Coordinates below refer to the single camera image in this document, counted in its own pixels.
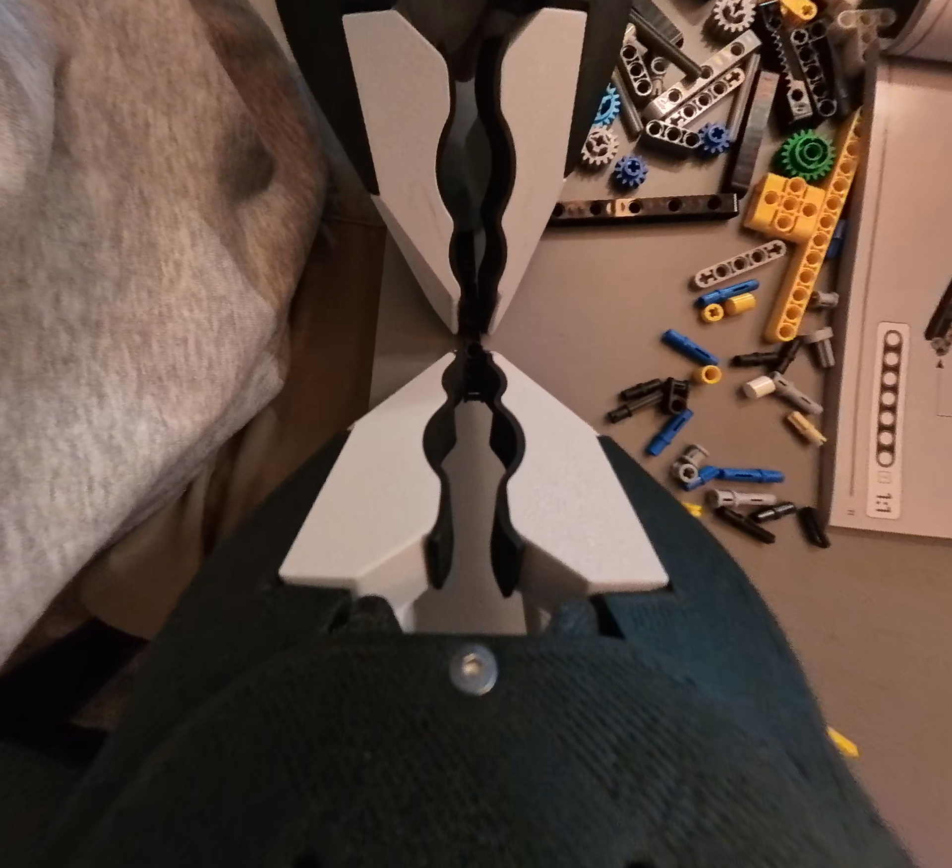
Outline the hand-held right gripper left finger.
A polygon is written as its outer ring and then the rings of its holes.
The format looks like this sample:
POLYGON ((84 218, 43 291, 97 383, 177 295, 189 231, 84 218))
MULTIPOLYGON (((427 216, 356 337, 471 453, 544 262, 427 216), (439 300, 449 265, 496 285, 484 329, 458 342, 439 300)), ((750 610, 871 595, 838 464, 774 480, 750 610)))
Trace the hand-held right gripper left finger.
POLYGON ((387 601, 404 630, 446 582, 454 549, 446 458, 465 365, 449 353, 354 423, 279 569, 288 584, 387 601))

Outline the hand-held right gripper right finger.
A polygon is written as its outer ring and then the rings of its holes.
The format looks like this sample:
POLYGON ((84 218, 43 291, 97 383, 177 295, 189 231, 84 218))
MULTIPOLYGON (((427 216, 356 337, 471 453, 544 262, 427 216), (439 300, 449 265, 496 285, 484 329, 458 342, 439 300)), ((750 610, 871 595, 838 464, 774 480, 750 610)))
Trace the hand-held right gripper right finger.
POLYGON ((503 467, 490 559, 505 598, 518 595, 526 632, 565 603, 665 589, 669 576, 594 428, 504 356, 482 351, 476 388, 492 415, 489 447, 503 467))

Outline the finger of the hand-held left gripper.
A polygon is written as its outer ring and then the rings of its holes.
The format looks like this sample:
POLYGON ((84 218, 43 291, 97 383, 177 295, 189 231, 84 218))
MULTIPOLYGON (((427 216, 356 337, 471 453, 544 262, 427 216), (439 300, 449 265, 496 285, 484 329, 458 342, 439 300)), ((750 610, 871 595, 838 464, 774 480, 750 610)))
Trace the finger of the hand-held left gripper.
POLYGON ((478 321, 496 331, 564 184, 587 27, 578 9, 546 6, 489 43, 478 113, 489 143, 478 321))
POLYGON ((376 177, 371 198, 424 296, 457 333, 455 226, 437 175, 453 103, 446 60, 395 9, 346 14, 342 22, 376 177))

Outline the grey lego gear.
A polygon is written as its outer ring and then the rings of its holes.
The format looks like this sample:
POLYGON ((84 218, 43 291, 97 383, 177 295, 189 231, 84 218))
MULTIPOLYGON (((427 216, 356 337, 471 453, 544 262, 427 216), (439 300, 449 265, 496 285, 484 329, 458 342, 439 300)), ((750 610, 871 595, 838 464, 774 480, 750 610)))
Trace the grey lego gear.
POLYGON ((618 149, 618 136, 612 126, 594 124, 589 129, 582 149, 582 167, 586 171, 600 171, 611 165, 618 149))
POLYGON ((716 0, 706 21, 708 35, 727 43, 752 29, 756 18, 755 0, 716 0))

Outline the short grey lego beam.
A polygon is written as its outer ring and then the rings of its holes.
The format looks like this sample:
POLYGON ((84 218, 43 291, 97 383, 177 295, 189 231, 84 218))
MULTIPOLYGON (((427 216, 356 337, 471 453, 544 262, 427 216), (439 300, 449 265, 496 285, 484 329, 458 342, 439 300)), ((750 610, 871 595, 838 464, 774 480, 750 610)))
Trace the short grey lego beam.
POLYGON ((664 87, 669 62, 650 53, 638 40, 636 26, 629 22, 616 65, 615 79, 638 109, 655 99, 664 87))

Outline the grey lego connector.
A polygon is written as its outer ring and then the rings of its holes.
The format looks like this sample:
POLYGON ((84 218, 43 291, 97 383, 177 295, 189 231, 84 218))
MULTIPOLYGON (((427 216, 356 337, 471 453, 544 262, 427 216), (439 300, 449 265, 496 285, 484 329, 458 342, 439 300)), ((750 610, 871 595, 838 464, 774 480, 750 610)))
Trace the grey lego connector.
POLYGON ((697 444, 685 446, 684 451, 673 460, 670 475, 684 490, 699 486, 701 472, 708 463, 709 452, 697 444))

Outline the grey three-hole lego beam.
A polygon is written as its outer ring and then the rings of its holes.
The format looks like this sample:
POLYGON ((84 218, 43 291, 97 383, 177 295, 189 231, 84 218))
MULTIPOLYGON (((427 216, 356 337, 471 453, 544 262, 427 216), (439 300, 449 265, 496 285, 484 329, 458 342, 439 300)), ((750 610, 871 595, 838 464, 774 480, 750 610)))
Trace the grey three-hole lego beam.
POLYGON ((651 150, 675 158, 686 158, 701 151, 701 137, 695 131, 657 119, 644 124, 641 137, 651 150))

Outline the long black lego beam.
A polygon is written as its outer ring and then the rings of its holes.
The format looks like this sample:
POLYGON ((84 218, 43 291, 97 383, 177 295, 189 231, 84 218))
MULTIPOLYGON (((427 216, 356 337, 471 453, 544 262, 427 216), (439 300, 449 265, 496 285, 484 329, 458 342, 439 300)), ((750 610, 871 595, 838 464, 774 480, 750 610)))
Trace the long black lego beam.
POLYGON ((567 200, 549 218, 554 227, 718 223, 738 216, 736 193, 567 200))

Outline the dark grey lego axle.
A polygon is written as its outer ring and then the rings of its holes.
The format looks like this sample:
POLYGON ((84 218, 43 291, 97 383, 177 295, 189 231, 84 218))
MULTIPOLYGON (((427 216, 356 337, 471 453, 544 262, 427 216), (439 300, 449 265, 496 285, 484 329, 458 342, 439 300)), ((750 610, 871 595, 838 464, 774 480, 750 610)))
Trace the dark grey lego axle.
POLYGON ((653 26, 647 18, 631 7, 628 11, 629 19, 634 25, 637 39, 652 53, 666 59, 679 70, 688 81, 705 77, 705 69, 690 59, 683 50, 668 39, 659 29, 653 26))

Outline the long blue lego axle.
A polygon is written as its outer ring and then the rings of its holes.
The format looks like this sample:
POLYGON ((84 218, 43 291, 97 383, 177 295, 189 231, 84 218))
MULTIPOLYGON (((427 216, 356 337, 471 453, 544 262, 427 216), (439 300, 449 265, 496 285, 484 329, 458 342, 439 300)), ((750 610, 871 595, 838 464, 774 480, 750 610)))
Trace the long blue lego axle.
POLYGON ((699 472, 702 483, 709 481, 745 482, 755 484, 783 483, 783 472, 766 468, 737 468, 706 465, 699 472))

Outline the long grey lego beam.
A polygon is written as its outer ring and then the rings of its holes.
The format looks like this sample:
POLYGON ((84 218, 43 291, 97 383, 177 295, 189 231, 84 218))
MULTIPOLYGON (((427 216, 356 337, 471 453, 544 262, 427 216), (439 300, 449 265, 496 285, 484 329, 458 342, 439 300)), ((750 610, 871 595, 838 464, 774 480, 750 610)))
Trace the long grey lego beam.
POLYGON ((745 31, 711 55, 707 62, 701 65, 701 75, 693 79, 684 77, 672 87, 661 92, 646 106, 643 117, 648 121, 663 121, 697 92, 707 89, 716 78, 730 71, 736 65, 740 65, 750 54, 757 52, 760 45, 761 40, 754 31, 745 31))

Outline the dark grey lego beam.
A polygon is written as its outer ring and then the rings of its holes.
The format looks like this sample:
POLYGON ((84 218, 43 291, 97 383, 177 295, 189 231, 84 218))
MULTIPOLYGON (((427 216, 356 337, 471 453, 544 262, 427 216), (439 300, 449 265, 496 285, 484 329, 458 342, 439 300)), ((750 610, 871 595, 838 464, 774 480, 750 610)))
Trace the dark grey lego beam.
POLYGON ((748 93, 740 132, 735 138, 724 178, 725 190, 738 198, 743 198, 752 185, 778 87, 779 74, 762 68, 748 93))

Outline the thin light grey lego beam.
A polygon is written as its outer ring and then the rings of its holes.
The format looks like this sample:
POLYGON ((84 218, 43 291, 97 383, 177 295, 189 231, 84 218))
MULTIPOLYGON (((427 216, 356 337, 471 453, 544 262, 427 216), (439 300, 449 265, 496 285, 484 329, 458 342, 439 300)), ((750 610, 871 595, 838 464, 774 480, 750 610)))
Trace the thin light grey lego beam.
POLYGON ((760 243, 741 253, 697 271, 689 285, 696 291, 712 290, 736 277, 749 274, 787 255, 787 243, 780 239, 760 243))

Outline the blue lego axle pin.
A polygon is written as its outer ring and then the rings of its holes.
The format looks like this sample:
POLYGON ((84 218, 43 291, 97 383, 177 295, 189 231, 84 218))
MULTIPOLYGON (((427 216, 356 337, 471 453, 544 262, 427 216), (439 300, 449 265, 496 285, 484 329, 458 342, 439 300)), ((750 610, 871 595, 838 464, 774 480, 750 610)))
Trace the blue lego axle pin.
POLYGON ((694 301, 694 305, 697 309, 704 309, 711 304, 723 305, 727 300, 755 292, 759 287, 760 281, 757 279, 743 280, 726 287, 720 287, 703 293, 694 301))

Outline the black lego gear rack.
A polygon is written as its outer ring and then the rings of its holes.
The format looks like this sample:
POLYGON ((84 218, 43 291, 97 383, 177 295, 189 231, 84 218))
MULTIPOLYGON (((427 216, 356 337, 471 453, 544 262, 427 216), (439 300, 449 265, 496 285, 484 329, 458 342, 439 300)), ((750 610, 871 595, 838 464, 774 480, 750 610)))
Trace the black lego gear rack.
POLYGON ((809 90, 796 54, 783 33, 782 8, 777 0, 756 5, 754 30, 761 41, 762 64, 779 75, 779 124, 808 124, 814 116, 809 90))

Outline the yellow lego block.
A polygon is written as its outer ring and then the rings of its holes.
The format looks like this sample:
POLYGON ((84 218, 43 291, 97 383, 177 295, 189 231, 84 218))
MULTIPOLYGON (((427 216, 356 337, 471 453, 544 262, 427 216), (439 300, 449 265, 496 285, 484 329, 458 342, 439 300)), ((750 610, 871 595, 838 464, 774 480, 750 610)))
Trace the yellow lego block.
POLYGON ((815 232, 826 194, 800 176, 768 172, 755 185, 742 226, 787 243, 804 243, 815 232))

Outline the green lego gear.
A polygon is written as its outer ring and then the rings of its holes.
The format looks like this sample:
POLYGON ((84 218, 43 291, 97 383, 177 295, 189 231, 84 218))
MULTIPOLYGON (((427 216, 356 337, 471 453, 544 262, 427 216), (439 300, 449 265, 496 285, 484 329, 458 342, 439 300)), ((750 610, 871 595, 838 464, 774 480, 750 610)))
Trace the green lego gear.
POLYGON ((811 184, 826 178, 835 161, 836 149, 832 141, 811 128, 805 128, 781 144, 773 164, 779 175, 801 177, 811 184))

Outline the long yellow lego beam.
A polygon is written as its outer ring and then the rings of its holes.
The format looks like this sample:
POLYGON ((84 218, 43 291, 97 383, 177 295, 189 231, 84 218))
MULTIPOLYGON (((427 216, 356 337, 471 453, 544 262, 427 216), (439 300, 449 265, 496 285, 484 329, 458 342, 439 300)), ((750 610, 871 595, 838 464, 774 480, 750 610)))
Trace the long yellow lego beam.
POLYGON ((766 342, 789 342, 800 333, 811 294, 860 169, 865 121, 863 108, 857 109, 837 135, 832 172, 821 186, 806 187, 808 196, 797 216, 804 238, 794 245, 792 259, 766 320, 766 342))

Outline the grey angled lego beam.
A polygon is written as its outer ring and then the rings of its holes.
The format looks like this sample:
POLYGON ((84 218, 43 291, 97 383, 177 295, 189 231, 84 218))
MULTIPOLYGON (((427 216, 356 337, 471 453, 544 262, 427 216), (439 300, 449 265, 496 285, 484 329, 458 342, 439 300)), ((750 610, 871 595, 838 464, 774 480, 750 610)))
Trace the grey angled lego beam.
POLYGON ((854 78, 863 71, 867 53, 879 44, 881 32, 896 21, 897 13, 890 7, 847 9, 833 18, 828 37, 844 77, 854 78))

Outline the lego instruction booklet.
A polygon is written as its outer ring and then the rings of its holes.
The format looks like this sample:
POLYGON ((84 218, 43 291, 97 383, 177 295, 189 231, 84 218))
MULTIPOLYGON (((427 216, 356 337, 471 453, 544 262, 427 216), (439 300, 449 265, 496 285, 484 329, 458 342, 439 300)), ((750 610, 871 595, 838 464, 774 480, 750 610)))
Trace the lego instruction booklet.
POLYGON ((951 534, 950 65, 882 55, 868 76, 827 393, 830 525, 951 534))

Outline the tan trousers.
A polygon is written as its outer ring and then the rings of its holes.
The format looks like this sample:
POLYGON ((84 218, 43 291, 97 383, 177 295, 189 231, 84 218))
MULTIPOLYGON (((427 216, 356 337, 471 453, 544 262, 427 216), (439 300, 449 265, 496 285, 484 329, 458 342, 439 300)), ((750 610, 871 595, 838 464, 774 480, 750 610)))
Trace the tan trousers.
POLYGON ((103 551, 75 582, 91 618, 152 638, 215 547, 369 400, 386 232, 294 61, 275 0, 189 0, 235 88, 269 136, 291 124, 270 69, 292 75, 320 136, 320 221, 304 237, 279 318, 283 384, 173 500, 103 551))

